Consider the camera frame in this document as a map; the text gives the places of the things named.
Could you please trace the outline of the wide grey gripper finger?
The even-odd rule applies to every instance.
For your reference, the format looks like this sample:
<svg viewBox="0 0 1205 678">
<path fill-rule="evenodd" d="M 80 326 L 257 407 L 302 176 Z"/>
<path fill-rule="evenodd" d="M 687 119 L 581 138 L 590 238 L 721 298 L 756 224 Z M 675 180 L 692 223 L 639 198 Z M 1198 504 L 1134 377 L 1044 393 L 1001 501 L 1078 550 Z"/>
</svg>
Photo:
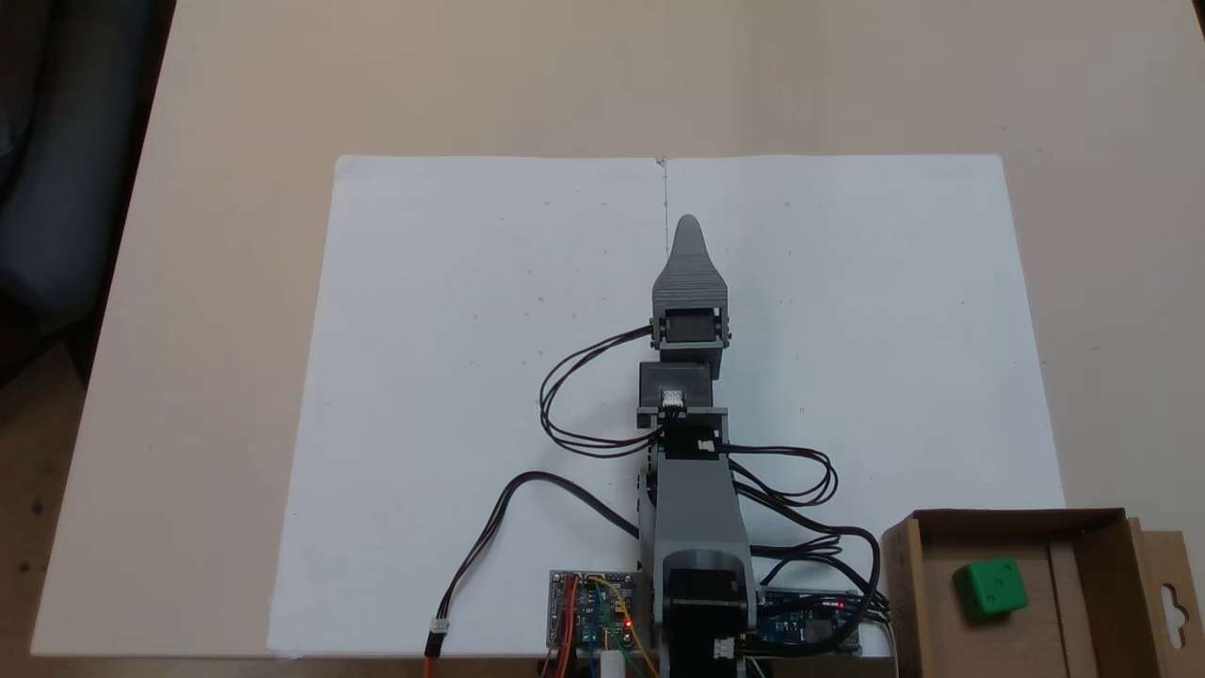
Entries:
<svg viewBox="0 0 1205 678">
<path fill-rule="evenodd" d="M 728 308 L 728 285 L 705 243 L 696 216 L 682 216 L 675 226 L 666 266 L 651 287 L 651 309 Z"/>
</svg>

